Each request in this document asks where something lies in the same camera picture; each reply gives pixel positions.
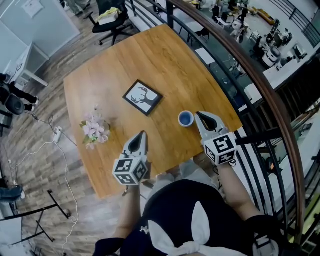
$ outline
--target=black picture frame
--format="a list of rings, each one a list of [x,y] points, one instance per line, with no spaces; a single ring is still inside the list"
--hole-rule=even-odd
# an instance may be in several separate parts
[[[127,98],[127,95],[131,92],[131,90],[138,84],[142,84],[144,87],[146,87],[148,90],[152,91],[153,93],[156,94],[156,98],[154,100],[154,104],[151,106],[151,108],[145,112],[142,108],[139,108],[135,103],[133,103],[131,100],[129,100]],[[141,113],[143,113],[145,116],[148,116],[153,110],[154,108],[159,104],[159,102],[161,101],[161,99],[164,96],[161,95],[159,92],[157,92],[156,90],[152,89],[150,86],[146,85],[144,82],[140,81],[139,79],[137,81],[134,82],[134,84],[129,88],[129,90],[123,95],[123,99],[125,99],[129,104],[131,104],[132,106],[134,106],[137,110],[139,110]]]

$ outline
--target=deer antler drawing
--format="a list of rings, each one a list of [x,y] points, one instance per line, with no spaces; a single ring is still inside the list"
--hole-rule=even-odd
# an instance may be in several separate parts
[[[131,96],[131,101],[135,104],[138,104],[138,103],[147,103],[149,106],[152,106],[154,104],[154,102],[156,101],[157,97],[155,97],[155,99],[148,99],[147,98],[147,94],[148,94],[148,89],[144,88],[144,87],[139,87],[138,88],[139,90],[141,91],[144,91],[145,94],[141,95],[142,97],[144,97],[143,99],[140,99],[140,100],[136,100],[134,97]]]

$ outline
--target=metal railing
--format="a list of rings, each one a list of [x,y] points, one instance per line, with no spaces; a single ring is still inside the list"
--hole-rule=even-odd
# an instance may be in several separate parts
[[[247,179],[250,192],[252,194],[252,198],[258,207],[258,209],[268,214],[269,210],[267,209],[265,196],[263,193],[263,189],[261,187],[261,182],[259,181],[258,175],[256,173],[254,164],[252,162],[252,158],[247,150],[247,147],[245,144],[250,144],[252,146],[253,152],[255,153],[258,163],[260,165],[260,168],[262,170],[263,177],[265,179],[265,184],[268,190],[269,200],[272,207],[272,213],[275,217],[279,219],[279,212],[277,212],[277,208],[275,206],[275,198],[273,195],[273,190],[271,187],[271,182],[269,179],[268,172],[266,170],[266,165],[264,164],[264,160],[259,152],[258,145],[261,142],[266,143],[267,150],[269,152],[270,157],[273,160],[274,163],[274,169],[275,169],[275,175],[277,177],[277,181],[279,183],[279,190],[280,190],[280,196],[281,196],[281,202],[282,202],[282,215],[281,219],[279,219],[283,223],[283,230],[288,237],[288,224],[289,224],[289,218],[288,218],[288,208],[287,208],[287,198],[286,198],[286,191],[284,188],[284,181],[281,175],[281,169],[279,167],[277,157],[275,154],[275,150],[271,144],[270,140],[282,138],[283,142],[285,144],[285,148],[287,151],[288,159],[290,162],[290,167],[292,171],[293,176],[293,183],[294,183],[294,189],[295,189],[295,197],[294,200],[296,202],[296,225],[295,225],[295,242],[300,243],[301,237],[302,237],[302,230],[304,226],[304,211],[305,211],[305,186],[304,186],[304,174],[303,174],[303,167],[301,162],[301,157],[299,153],[299,148],[297,141],[294,136],[293,129],[291,127],[291,123],[288,118],[288,112],[286,110],[286,107],[284,106],[283,102],[280,100],[280,98],[276,95],[275,91],[271,87],[270,83],[266,79],[266,77],[263,75],[263,73],[253,64],[250,56],[244,51],[244,49],[232,38],[230,35],[222,29],[220,26],[218,26],[212,19],[204,15],[199,10],[196,10],[194,7],[192,7],[190,4],[184,2],[183,0],[167,0],[166,1],[166,8],[163,8],[159,4],[154,3],[152,0],[146,0],[153,6],[159,8],[161,12],[164,13],[160,17],[160,15],[156,12],[154,12],[154,8],[152,7],[146,7],[143,5],[143,3],[139,2],[139,0],[127,0],[126,6],[130,8],[135,16],[141,17],[143,16],[144,20],[150,19],[150,16],[146,14],[151,14],[154,18],[161,21],[161,23],[167,24],[172,30],[174,29],[175,25],[179,25],[179,28],[181,27],[183,30],[185,30],[189,36],[192,37],[196,42],[200,44],[201,47],[203,47],[208,54],[215,60],[216,64],[219,66],[219,68],[222,70],[222,72],[225,74],[225,76],[231,81],[233,87],[236,89],[237,94],[240,95],[243,98],[244,103],[247,106],[248,111],[251,114],[252,121],[256,124],[256,133],[250,134],[250,129],[248,127],[248,124],[245,122],[243,113],[239,112],[239,106],[237,105],[235,99],[229,95],[228,90],[226,89],[224,83],[219,82],[219,79],[217,78],[217,75],[214,73],[212,69],[209,68],[209,66],[203,61],[202,58],[199,57],[199,55],[196,53],[195,50],[193,52],[199,57],[199,59],[202,61],[202,63],[207,67],[208,71],[211,73],[211,75],[215,78],[215,80],[219,83],[221,89],[225,93],[226,97],[229,99],[230,103],[232,104],[234,110],[236,111],[237,115],[239,116],[239,119],[241,120],[243,124],[243,129],[247,134],[247,139],[249,139],[250,142],[242,144],[240,147],[243,151],[243,154],[245,155],[246,161],[248,163],[248,166],[250,168],[250,171],[253,175],[254,182],[257,187],[257,192],[259,195],[259,198],[261,200],[261,205],[259,206],[257,195],[253,189],[252,181],[249,179],[248,176],[248,170],[246,169],[243,159],[240,158],[239,155],[239,164],[241,165],[243,172],[245,174],[245,177]],[[183,13],[187,14],[189,17],[191,17],[193,20],[198,22],[204,29],[206,29],[215,40],[217,40],[223,47],[226,49],[230,55],[232,55],[235,60],[241,65],[241,67],[244,69],[246,74],[249,76],[249,78],[252,80],[252,82],[255,84],[257,89],[259,90],[260,94],[264,98],[265,102],[269,105],[273,115],[274,119],[277,121],[278,128],[274,130],[267,130],[264,124],[261,122],[261,118],[256,110],[256,108],[252,105],[251,101],[247,97],[247,95],[244,92],[244,89],[240,86],[239,82],[235,78],[235,76],[232,74],[232,72],[227,68],[225,63],[219,58],[217,53],[210,49],[210,47],[203,41],[201,37],[199,37],[194,31],[192,31],[183,21],[178,19],[174,15],[174,9],[180,9]],[[149,20],[149,27],[155,26],[153,22]],[[235,133],[236,138],[244,139],[241,137],[238,131]]]
[[[291,2],[288,0],[269,1],[283,11],[299,27],[313,47],[316,47],[320,43],[320,32]]]

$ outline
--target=cup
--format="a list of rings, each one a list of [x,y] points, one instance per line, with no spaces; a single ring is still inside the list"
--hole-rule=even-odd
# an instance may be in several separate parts
[[[193,124],[195,120],[194,115],[190,111],[182,111],[179,114],[178,121],[182,127],[189,127]]]

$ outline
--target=wooden handrail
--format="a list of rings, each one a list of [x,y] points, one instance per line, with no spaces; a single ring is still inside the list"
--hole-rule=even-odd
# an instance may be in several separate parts
[[[301,156],[296,138],[289,120],[289,114],[284,103],[271,87],[265,75],[255,67],[249,55],[244,49],[220,26],[212,19],[196,10],[191,4],[183,0],[167,0],[167,3],[172,3],[181,11],[189,15],[205,29],[207,29],[224,47],[233,55],[237,62],[244,69],[246,74],[251,78],[258,91],[270,106],[271,111],[281,130],[283,141],[287,150],[288,158],[291,165],[291,171],[296,194],[297,219],[295,225],[296,236],[294,242],[300,244],[302,231],[305,222],[305,200],[306,191],[304,185],[304,173],[301,161]]]

